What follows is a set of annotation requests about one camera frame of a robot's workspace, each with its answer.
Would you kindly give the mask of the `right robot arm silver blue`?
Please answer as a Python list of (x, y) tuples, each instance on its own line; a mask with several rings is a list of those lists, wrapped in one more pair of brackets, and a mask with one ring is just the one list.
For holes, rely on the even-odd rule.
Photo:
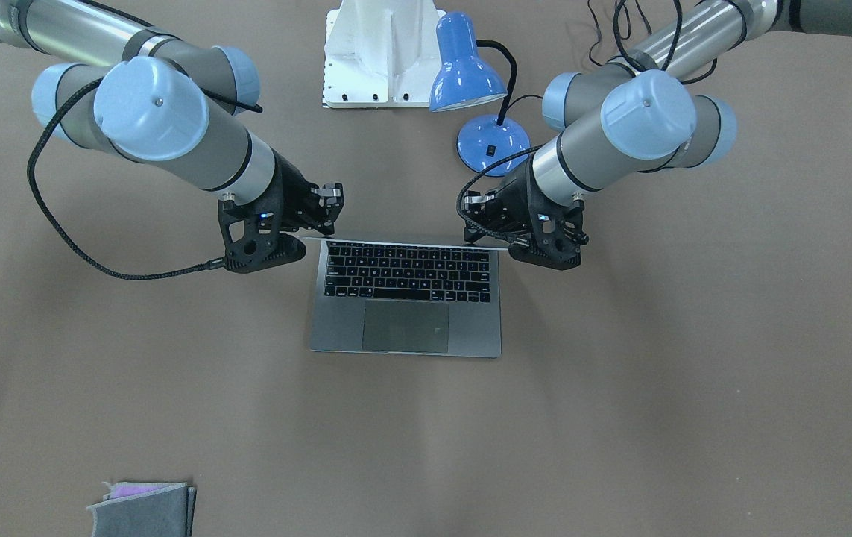
[(200, 48), (95, 1), (0, 1), (0, 43), (60, 63), (41, 72), (31, 108), (41, 125), (98, 82), (55, 136), (156, 166), (286, 231), (334, 232), (343, 187), (316, 186), (237, 115), (259, 111), (261, 78), (245, 52)]

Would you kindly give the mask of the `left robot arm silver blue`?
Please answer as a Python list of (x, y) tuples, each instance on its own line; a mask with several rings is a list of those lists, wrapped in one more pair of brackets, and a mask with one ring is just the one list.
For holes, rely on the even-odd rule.
[(852, 1), (701, 1), (595, 72), (549, 83), (542, 115), (556, 137), (483, 196), (461, 191), (464, 240), (572, 251), (586, 198), (633, 173), (692, 168), (725, 156), (738, 125), (723, 101), (692, 96), (692, 74), (767, 31), (850, 35)]

